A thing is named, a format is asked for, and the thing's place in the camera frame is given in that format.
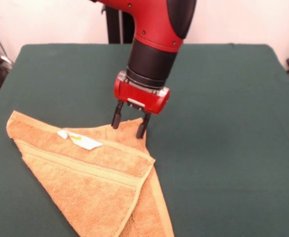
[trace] folded towel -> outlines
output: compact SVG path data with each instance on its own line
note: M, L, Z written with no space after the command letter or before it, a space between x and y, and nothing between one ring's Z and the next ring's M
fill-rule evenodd
M103 145L87 150L61 128L14 111L7 133L69 224L82 237L172 237L171 221L150 157L135 138L142 119L119 129L66 128Z

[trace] towel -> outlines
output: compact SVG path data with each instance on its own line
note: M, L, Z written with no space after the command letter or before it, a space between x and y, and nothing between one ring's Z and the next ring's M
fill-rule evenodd
M18 111L6 130L21 158L81 237L172 237L167 206L146 149L135 138L142 119L96 128L59 128ZM92 150L61 129L94 139Z

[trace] towel label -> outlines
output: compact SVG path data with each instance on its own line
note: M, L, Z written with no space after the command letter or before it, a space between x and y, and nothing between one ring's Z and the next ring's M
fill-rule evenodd
M60 130L57 132L57 134L63 139L67 139L68 137L70 137L70 139L75 145L78 145L87 150L92 150L96 147L100 147L103 145L102 143L97 142L89 137L85 137L67 130Z

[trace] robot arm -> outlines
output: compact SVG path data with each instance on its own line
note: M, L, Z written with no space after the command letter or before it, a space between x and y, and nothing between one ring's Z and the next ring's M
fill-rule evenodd
M189 31L197 0L99 0L131 14L135 34L126 71L115 83L118 99L112 127L117 129L124 103L146 116L137 138L142 138L151 113L159 114L170 90L165 87L177 53Z

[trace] green tablecloth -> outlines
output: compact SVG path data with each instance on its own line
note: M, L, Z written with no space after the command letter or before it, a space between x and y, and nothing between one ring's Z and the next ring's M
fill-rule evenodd
M0 91L0 237L76 236L21 160L13 110L109 124L130 45L28 45ZM289 78L265 45L184 45L147 147L177 237L289 237ZM124 107L123 120L142 113Z

